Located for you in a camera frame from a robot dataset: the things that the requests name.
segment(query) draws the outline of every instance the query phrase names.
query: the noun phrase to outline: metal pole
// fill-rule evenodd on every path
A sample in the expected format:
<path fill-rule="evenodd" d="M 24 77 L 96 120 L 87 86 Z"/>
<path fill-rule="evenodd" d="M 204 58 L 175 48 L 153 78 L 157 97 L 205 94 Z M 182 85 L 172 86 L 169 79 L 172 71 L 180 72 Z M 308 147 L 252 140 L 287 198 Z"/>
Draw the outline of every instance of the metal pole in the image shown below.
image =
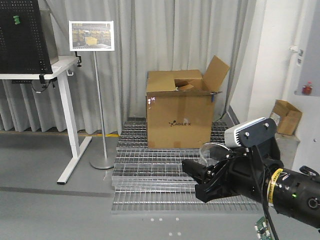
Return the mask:
<path fill-rule="evenodd" d="M 102 108 L 102 98 L 101 98 L 101 90 L 100 90 L 98 62 L 97 62 L 97 54 L 96 54 L 95 51 L 93 52 L 93 61 L 94 61 L 96 87 L 97 87 L 98 98 L 99 98 L 99 108 L 100 108 L 100 118 L 101 118 L 101 131 L 102 131 L 104 159 L 99 159 L 99 158 L 92 159 L 90 161 L 90 164 L 95 169 L 110 169 L 110 168 L 114 167 L 114 164 L 113 164 L 113 162 L 108 160 L 108 157 L 107 157 L 107 143 L 106 143 L 106 130 L 105 130 L 104 111 L 103 111 L 103 108 Z"/>

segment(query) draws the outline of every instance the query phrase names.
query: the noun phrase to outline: agilex logo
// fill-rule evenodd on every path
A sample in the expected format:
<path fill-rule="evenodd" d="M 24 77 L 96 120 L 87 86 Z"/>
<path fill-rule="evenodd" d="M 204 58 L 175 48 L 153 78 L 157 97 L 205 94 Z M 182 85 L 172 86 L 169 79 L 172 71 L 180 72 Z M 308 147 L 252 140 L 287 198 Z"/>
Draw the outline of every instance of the agilex logo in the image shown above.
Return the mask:
<path fill-rule="evenodd" d="M 173 126 L 191 126 L 191 122 L 177 122 L 176 120 L 173 120 L 173 122 L 169 122 L 170 127 Z"/>

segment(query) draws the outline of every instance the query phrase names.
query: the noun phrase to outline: metal grate step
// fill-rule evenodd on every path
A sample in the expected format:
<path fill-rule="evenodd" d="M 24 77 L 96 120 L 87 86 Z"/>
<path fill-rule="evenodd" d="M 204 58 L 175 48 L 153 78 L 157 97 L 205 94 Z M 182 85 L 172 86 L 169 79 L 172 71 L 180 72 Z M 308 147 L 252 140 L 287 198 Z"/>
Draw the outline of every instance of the metal grate step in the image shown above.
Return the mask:
<path fill-rule="evenodd" d="M 172 152 L 172 151 L 121 151 L 114 162 L 115 167 L 130 165 L 180 165 L 182 160 L 199 160 L 199 152 Z"/>
<path fill-rule="evenodd" d="M 140 212 L 179 211 L 180 213 L 203 212 L 256 214 L 261 211 L 258 204 L 242 195 L 201 202 L 192 190 L 143 191 L 118 189 L 115 191 L 111 212 L 128 214 Z"/>
<path fill-rule="evenodd" d="M 182 171 L 182 165 L 168 164 L 137 164 L 136 166 L 116 167 L 112 180 L 118 177 L 132 177 L 134 179 L 184 179 L 189 176 Z"/>

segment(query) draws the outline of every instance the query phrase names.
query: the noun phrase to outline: floor stripe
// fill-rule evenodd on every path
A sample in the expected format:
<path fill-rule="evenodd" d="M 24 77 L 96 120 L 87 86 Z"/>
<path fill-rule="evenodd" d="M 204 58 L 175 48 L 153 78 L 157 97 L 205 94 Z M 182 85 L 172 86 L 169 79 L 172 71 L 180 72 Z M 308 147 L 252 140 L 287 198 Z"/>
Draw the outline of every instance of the floor stripe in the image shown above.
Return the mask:
<path fill-rule="evenodd" d="M 0 130 L 0 134 L 33 134 L 33 135 L 56 135 L 56 136 L 67 136 L 68 133 L 67 132 L 61 132 L 61 131 L 12 131 L 12 130 L 9 130 L 9 131 L 4 131 L 4 130 Z M 88 134 L 88 133 L 85 133 L 85 132 L 78 132 L 77 135 L 79 137 L 102 137 L 103 135 L 101 133 L 92 133 L 92 134 Z M 118 134 L 113 134 L 113 133 L 110 133 L 110 134 L 106 134 L 105 135 L 106 137 L 109 137 L 109 138 L 119 138 L 120 135 Z"/>
<path fill-rule="evenodd" d="M 114 197 L 114 193 L 107 193 L 107 192 L 61 191 L 61 190 L 46 190 L 46 189 L 6 187 L 6 186 L 0 186 L 0 192 L 96 197 L 96 198 L 113 198 Z"/>

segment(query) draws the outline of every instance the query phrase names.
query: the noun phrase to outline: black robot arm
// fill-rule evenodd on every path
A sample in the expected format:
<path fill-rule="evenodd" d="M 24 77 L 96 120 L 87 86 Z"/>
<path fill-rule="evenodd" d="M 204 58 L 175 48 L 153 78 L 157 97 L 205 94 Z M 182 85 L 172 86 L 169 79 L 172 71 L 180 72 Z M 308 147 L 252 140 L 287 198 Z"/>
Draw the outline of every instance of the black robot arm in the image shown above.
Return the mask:
<path fill-rule="evenodd" d="M 198 183 L 196 197 L 208 202 L 244 195 L 263 206 L 273 204 L 278 213 L 320 229 L 319 174 L 306 166 L 300 168 L 301 173 L 284 168 L 275 140 L 277 126 L 271 118 L 244 125 L 233 127 L 233 154 L 216 165 L 182 161 L 182 170 Z M 225 142 L 230 143 L 226 138 L 231 131 L 227 131 Z"/>

